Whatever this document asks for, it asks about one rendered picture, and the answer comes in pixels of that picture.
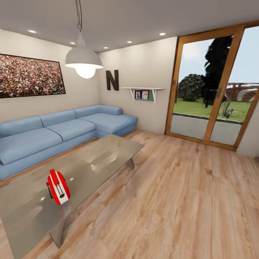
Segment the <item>radio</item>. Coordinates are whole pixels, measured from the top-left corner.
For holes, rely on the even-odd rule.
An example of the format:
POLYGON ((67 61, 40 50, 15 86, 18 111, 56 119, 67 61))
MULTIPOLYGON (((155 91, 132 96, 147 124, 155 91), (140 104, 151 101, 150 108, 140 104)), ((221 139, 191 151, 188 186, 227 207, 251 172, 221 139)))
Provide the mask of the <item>radio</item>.
POLYGON ((58 205, 65 203, 70 198, 69 189, 60 172, 55 172, 54 169, 50 170, 46 185, 49 186, 52 198, 58 205))

